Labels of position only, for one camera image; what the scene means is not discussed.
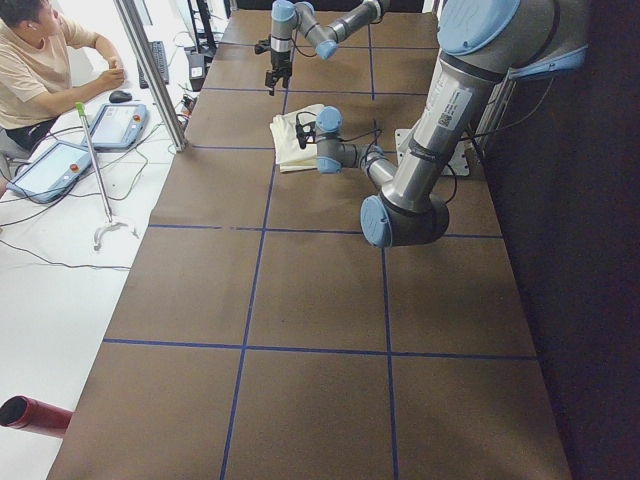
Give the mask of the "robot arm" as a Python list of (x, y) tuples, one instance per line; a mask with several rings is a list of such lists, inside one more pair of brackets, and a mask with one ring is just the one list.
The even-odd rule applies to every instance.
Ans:
[(380, 189), (360, 210), (370, 244), (428, 244), (445, 233), (448, 209), (432, 189), (470, 120), (505, 77), (545, 78), (580, 67), (589, 16), (587, 1), (447, 2), (437, 34), (439, 68), (398, 165), (376, 146), (342, 143), (341, 112), (321, 110), (315, 120), (318, 170), (359, 168)]
[(313, 48), (317, 56), (329, 59), (338, 45), (370, 24), (380, 22), (390, 6), (389, 1), (362, 1), (354, 9), (328, 25), (321, 25), (313, 5), (307, 1), (274, 1), (271, 8), (271, 32), (254, 45), (256, 55), (268, 52), (271, 69), (265, 74), (265, 87), (275, 94), (279, 81), (287, 89), (293, 75), (292, 51), (294, 33), (298, 32)]

